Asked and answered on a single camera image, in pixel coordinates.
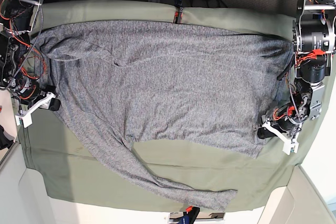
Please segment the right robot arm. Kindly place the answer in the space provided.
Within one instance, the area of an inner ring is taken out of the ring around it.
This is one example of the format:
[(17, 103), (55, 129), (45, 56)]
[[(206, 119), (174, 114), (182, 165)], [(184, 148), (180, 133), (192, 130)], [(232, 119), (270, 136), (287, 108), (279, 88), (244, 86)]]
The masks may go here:
[(60, 100), (54, 86), (41, 88), (38, 80), (46, 65), (29, 33), (38, 17), (43, 18), (44, 0), (1, 1), (1, 90), (7, 90), (19, 104), (31, 108), (48, 95), (41, 108), (57, 111)]

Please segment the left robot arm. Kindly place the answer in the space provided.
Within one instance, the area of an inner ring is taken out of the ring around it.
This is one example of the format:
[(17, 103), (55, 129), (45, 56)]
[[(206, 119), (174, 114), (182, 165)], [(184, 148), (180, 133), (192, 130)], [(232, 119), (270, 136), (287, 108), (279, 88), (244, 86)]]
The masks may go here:
[(285, 79), (289, 102), (260, 119), (260, 139), (280, 137), (293, 143), (307, 120), (317, 119), (322, 111), (323, 80), (331, 74), (335, 52), (335, 27), (327, 11), (335, 0), (298, 0), (293, 22), (293, 55), (277, 77)]

